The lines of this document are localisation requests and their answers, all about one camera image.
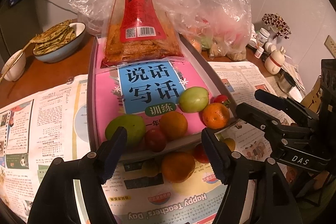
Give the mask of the large orange mandarin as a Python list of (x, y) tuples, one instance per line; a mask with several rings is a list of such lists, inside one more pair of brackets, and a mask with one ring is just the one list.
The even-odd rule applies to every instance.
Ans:
[(229, 124), (230, 112), (221, 103), (211, 103), (202, 112), (204, 124), (213, 130), (225, 128)]

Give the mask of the clear plastic bag of produce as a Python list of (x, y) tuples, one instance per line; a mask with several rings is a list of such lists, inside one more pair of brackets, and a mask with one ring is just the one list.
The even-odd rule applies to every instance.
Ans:
[(175, 30), (210, 58), (244, 59), (251, 38), (249, 0), (156, 0)]

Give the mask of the green apple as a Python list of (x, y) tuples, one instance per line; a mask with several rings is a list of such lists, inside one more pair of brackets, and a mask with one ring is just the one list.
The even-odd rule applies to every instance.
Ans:
[(186, 89), (179, 98), (179, 107), (185, 113), (198, 113), (209, 104), (209, 92), (202, 87)]
[(105, 137), (111, 139), (118, 127), (123, 127), (127, 131), (127, 147), (135, 147), (142, 141), (146, 133), (146, 124), (141, 116), (134, 114), (124, 114), (114, 118), (105, 129)]

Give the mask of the small white bowl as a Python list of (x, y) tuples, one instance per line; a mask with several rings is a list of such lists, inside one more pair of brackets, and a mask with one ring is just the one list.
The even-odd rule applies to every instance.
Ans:
[[(17, 52), (15, 52), (5, 63), (5, 65), (3, 66), (1, 73), (4, 73), (5, 70), (9, 67), (9, 65), (11, 64), (11, 62), (13, 61), (13, 59), (15, 59), (17, 57), (17, 55), (19, 55), (20, 50), (18, 50)], [(24, 52), (22, 52), (22, 54), (20, 55), (20, 57), (15, 61), (15, 63), (13, 64), (13, 66), (9, 69), (9, 71), (6, 73), (4, 79), (7, 81), (16, 81), (18, 80), (21, 75), (23, 74), (23, 72), (25, 71), (25, 65), (26, 65), (26, 55)]]

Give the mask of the white medicine bottle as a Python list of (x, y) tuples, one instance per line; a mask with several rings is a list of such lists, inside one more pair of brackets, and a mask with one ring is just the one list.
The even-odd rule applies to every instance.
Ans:
[(257, 47), (264, 47), (264, 44), (268, 41), (269, 36), (270, 33), (266, 29), (260, 28), (256, 36)]

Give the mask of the small orange mandarin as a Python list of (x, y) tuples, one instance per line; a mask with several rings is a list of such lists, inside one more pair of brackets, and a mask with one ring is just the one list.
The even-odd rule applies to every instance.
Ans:
[(161, 173), (171, 183), (186, 181), (195, 170), (195, 160), (187, 152), (174, 151), (166, 154), (161, 162)]

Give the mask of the white piggy figurine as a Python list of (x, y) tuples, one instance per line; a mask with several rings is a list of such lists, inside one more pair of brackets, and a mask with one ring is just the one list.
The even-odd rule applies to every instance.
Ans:
[(272, 75), (279, 73), (282, 65), (285, 62), (286, 50), (283, 46), (279, 50), (273, 50), (272, 53), (267, 57), (264, 63), (265, 69)]

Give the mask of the wooden chopsticks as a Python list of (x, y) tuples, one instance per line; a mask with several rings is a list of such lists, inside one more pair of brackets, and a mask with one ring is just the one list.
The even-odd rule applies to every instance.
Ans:
[(1, 73), (1, 81), (5, 80), (4, 77), (6, 75), (6, 73), (9, 71), (9, 69), (13, 66), (13, 64), (15, 63), (15, 61), (20, 57), (20, 55), (22, 54), (22, 52), (25, 53), (25, 50), (28, 48), (28, 46), (30, 46), (32, 44), (32, 42), (28, 42), (21, 50), (19, 55), (17, 55), (17, 57), (15, 59), (13, 59), (13, 61), (11, 62), (11, 64), (9, 65), (9, 67), (5, 70), (4, 73)]

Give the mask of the red snack bag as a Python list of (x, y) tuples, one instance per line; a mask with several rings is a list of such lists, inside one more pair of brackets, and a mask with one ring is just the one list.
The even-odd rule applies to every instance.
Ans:
[(115, 0), (102, 66), (182, 56), (167, 13), (153, 0)]

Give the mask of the small yellow-green fruit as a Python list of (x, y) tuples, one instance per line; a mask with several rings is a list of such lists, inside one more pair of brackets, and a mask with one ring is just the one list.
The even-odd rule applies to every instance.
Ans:
[(231, 152), (235, 151), (236, 143), (235, 143), (234, 139), (225, 138), (223, 142), (228, 146), (228, 148), (230, 149)]

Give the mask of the English newspaper sheet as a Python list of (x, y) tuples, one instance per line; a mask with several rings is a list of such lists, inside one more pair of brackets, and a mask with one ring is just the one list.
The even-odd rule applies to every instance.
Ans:
[[(24, 220), (52, 160), (90, 151), (87, 86), (88, 76), (78, 76), (1, 110), (1, 198)], [(197, 162), (190, 178), (171, 183), (161, 174), (161, 157), (142, 142), (124, 152), (103, 186), (118, 223), (211, 222), (226, 189), (211, 166)]]

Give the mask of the dried flower bouquet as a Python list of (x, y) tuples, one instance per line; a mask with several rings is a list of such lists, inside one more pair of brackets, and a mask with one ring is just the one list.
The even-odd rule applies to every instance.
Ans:
[(265, 26), (274, 32), (275, 38), (289, 39), (291, 35), (290, 27), (280, 15), (266, 13), (261, 20)]

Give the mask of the pink Chinese workbook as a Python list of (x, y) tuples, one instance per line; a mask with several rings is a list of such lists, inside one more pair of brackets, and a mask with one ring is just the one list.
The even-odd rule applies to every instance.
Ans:
[(88, 109), (96, 127), (90, 135), (102, 143), (109, 122), (124, 114), (139, 115), (147, 129), (156, 128), (163, 114), (181, 111), (181, 94), (194, 86), (207, 89), (210, 98), (220, 93), (205, 70), (187, 60), (101, 69), (91, 79), (92, 104)]

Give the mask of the blue bowl of pancakes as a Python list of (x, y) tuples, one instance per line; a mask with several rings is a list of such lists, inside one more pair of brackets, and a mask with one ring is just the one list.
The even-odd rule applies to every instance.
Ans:
[(34, 44), (33, 55), (44, 63), (56, 63), (74, 53), (84, 38), (86, 25), (65, 20), (36, 34), (30, 43)]

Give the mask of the red cherry tomato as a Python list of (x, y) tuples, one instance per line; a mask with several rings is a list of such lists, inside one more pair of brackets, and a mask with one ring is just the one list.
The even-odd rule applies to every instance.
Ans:
[(157, 128), (148, 130), (144, 136), (145, 147), (152, 152), (161, 152), (165, 149), (167, 141), (164, 133)]
[(202, 143), (197, 144), (193, 148), (192, 155), (195, 160), (202, 164), (208, 164), (210, 162)]
[(226, 95), (221, 94), (213, 99), (213, 103), (220, 103), (223, 104), (225, 107), (228, 107), (231, 102)]

